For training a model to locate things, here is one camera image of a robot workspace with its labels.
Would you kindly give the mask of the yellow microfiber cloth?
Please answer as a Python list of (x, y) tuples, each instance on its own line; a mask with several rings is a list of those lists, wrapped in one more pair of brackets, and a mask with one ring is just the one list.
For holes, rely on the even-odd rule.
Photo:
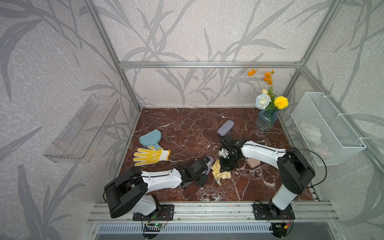
[(230, 172), (221, 172), (220, 168), (215, 168), (215, 167), (211, 167), (211, 170), (212, 170), (212, 174), (214, 176), (214, 179), (219, 186), (222, 185), (221, 180), (231, 178)]

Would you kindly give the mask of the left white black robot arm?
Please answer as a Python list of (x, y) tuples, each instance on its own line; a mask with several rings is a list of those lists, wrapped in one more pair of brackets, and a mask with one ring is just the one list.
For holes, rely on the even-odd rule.
[(110, 216), (119, 218), (128, 212), (146, 217), (162, 211), (158, 199), (150, 193), (164, 189), (186, 189), (190, 185), (203, 187), (214, 163), (212, 157), (195, 160), (187, 167), (175, 167), (168, 171), (146, 172), (132, 167), (104, 187), (103, 198), (108, 204)]

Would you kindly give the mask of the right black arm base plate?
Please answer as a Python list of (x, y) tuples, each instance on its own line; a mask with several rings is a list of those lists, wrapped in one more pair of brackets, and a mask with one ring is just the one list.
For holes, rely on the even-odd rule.
[(295, 220), (292, 205), (289, 204), (284, 210), (276, 207), (272, 201), (263, 204), (260, 201), (255, 201), (253, 204), (253, 214), (255, 220), (277, 221), (277, 220)]

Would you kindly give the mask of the blue-grey fabric eyeglass case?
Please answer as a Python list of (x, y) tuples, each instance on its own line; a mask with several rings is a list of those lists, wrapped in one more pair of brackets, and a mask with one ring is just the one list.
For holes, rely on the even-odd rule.
[(214, 165), (215, 160), (214, 160), (213, 157), (206, 156), (205, 157), (205, 162), (207, 163), (207, 166), (208, 166), (208, 169), (207, 169), (205, 175), (208, 176), (210, 171), (212, 170), (212, 166)]

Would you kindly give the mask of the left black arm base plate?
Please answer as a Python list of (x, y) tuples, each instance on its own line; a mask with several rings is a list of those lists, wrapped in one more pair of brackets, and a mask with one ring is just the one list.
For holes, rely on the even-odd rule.
[(175, 213), (175, 205), (161, 204), (159, 208), (156, 208), (151, 214), (144, 216), (139, 213), (134, 213), (133, 221), (172, 221)]

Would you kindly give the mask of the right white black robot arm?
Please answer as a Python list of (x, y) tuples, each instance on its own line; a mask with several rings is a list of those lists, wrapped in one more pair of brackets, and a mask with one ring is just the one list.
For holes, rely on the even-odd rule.
[(222, 137), (219, 162), (221, 172), (238, 168), (238, 161), (256, 159), (271, 165), (280, 172), (282, 185), (269, 202), (272, 212), (282, 212), (309, 186), (315, 170), (297, 148), (277, 149), (257, 144), (247, 139), (234, 140)]

